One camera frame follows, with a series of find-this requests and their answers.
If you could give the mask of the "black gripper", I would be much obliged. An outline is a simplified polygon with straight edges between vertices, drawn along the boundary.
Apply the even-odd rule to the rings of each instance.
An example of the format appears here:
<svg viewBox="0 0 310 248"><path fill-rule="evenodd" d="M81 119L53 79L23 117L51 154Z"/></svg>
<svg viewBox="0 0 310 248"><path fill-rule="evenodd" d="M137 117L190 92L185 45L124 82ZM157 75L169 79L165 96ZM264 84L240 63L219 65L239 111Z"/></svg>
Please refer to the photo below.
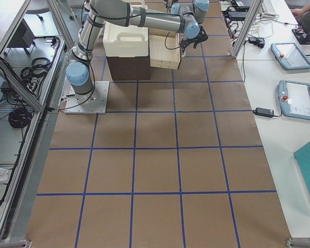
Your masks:
<svg viewBox="0 0 310 248"><path fill-rule="evenodd" d="M189 45L193 45L193 48L196 48L198 44L205 42L208 39L208 35L203 26L199 27L199 33L194 38L181 39L180 49L185 51Z"/></svg>

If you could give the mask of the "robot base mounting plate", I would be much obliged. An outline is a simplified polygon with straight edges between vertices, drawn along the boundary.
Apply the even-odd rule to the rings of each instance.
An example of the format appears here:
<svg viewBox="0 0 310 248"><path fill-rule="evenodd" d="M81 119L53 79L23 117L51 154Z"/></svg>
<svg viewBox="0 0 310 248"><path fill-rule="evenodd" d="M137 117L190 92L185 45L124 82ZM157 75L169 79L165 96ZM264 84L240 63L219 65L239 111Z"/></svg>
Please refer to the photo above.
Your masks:
<svg viewBox="0 0 310 248"><path fill-rule="evenodd" d="M69 94L64 107L65 114L105 114L107 97L109 93L109 81L95 81L95 90L87 95L75 94L73 87L70 87Z"/></svg>

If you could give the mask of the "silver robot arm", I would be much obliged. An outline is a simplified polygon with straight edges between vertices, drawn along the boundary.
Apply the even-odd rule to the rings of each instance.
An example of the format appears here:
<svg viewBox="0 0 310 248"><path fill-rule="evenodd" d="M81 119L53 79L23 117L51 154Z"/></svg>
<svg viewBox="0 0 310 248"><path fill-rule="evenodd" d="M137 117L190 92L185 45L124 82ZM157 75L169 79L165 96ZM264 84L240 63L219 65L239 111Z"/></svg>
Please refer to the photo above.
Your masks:
<svg viewBox="0 0 310 248"><path fill-rule="evenodd" d="M95 42L108 24L184 34L178 46L182 53L190 44L196 47L208 39L202 24L209 9L209 1L174 2L170 12L146 9L124 1L90 1L89 9L79 39L70 50L66 68L66 78L79 105L91 102L95 98L95 83L90 76L90 62Z"/></svg>

